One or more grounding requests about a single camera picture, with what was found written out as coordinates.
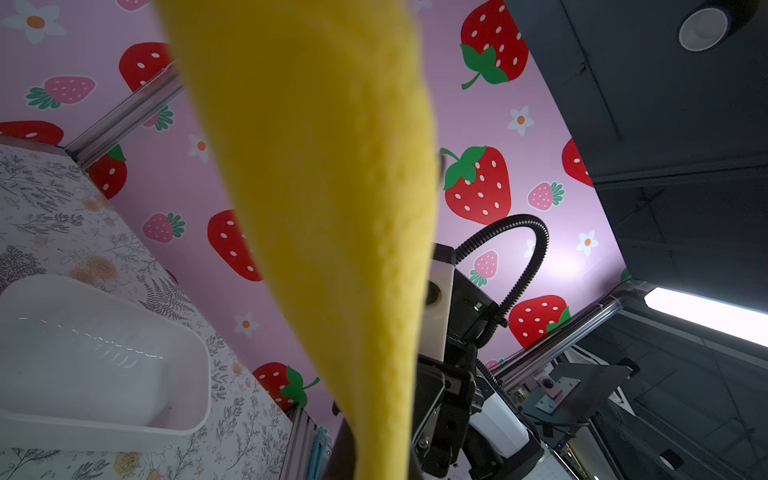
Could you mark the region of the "long ceiling light strip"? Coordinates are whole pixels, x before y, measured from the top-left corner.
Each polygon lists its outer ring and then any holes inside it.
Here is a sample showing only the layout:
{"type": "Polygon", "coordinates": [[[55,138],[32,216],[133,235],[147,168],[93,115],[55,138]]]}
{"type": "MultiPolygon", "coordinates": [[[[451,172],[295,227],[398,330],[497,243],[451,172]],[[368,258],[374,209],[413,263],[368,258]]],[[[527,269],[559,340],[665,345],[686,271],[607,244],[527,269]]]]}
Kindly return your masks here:
{"type": "Polygon", "coordinates": [[[689,293],[655,287],[644,296],[656,311],[716,330],[751,343],[767,346],[767,314],[689,293]]]}

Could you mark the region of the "round ceiling lamp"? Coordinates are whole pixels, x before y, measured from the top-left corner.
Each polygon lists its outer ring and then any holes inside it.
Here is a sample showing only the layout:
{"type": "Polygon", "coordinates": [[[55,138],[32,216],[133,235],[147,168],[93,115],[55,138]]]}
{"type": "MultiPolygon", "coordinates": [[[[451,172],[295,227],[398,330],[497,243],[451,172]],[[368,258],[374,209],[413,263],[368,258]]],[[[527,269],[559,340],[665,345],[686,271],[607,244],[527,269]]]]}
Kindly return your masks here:
{"type": "Polygon", "coordinates": [[[728,34],[731,17],[717,6],[702,7],[688,15],[678,30],[678,42],[689,52],[703,52],[717,46],[728,34]]]}

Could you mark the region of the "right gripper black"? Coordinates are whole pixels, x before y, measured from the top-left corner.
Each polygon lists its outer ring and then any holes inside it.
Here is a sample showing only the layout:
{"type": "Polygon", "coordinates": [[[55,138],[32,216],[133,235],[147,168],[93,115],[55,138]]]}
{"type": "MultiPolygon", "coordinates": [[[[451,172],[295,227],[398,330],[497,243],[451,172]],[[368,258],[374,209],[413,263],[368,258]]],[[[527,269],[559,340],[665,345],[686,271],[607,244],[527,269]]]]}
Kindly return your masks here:
{"type": "Polygon", "coordinates": [[[444,477],[458,460],[476,410],[475,393],[473,371],[418,357],[411,444],[423,473],[444,477]]]}

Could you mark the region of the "teal utility knife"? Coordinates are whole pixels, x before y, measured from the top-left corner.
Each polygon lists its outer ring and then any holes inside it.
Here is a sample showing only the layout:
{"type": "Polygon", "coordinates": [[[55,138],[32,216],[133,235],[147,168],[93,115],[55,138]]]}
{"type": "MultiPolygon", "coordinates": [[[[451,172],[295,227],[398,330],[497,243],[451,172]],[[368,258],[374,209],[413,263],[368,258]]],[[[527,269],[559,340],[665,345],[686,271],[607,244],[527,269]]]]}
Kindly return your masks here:
{"type": "Polygon", "coordinates": [[[328,445],[327,429],[318,427],[311,443],[306,480],[318,480],[321,476],[323,461],[328,445]]]}

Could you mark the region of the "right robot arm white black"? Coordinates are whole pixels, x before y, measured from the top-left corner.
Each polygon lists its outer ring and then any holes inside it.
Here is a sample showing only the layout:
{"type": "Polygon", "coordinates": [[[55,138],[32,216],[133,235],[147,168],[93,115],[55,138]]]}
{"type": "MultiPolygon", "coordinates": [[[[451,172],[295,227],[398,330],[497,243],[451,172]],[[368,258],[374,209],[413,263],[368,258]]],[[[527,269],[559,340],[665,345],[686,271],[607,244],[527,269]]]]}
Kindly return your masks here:
{"type": "Polygon", "coordinates": [[[479,353],[501,327],[513,328],[520,346],[528,348],[570,319],[559,297],[521,301],[550,240],[540,216],[514,214],[493,221],[458,247],[435,244],[419,344],[410,478],[447,479],[457,461],[466,459],[472,479],[523,479],[541,460],[541,438],[497,372],[518,356],[484,362],[479,353]],[[531,254],[519,279],[496,302],[458,266],[515,229],[532,232],[531,254]]]}

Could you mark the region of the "white plastic tray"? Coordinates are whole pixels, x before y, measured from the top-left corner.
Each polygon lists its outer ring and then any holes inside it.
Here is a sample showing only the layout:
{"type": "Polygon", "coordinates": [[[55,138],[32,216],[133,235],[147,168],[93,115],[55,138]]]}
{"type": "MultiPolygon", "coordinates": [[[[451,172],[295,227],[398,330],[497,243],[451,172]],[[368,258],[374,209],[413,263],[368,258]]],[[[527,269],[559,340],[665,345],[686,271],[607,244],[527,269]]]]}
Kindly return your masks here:
{"type": "Polygon", "coordinates": [[[197,432],[211,359],[191,329],[58,275],[1,295],[1,444],[150,452],[197,432]]]}

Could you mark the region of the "yellow paper napkin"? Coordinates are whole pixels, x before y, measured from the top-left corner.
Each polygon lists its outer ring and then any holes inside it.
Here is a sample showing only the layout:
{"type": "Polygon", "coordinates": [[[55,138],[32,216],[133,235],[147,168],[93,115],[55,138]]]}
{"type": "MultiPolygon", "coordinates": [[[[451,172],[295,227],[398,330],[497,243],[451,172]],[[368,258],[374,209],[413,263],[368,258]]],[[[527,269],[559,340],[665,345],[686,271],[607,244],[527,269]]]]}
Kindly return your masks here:
{"type": "Polygon", "coordinates": [[[159,1],[257,267],[348,422],[404,479],[441,170],[403,1],[159,1]]]}

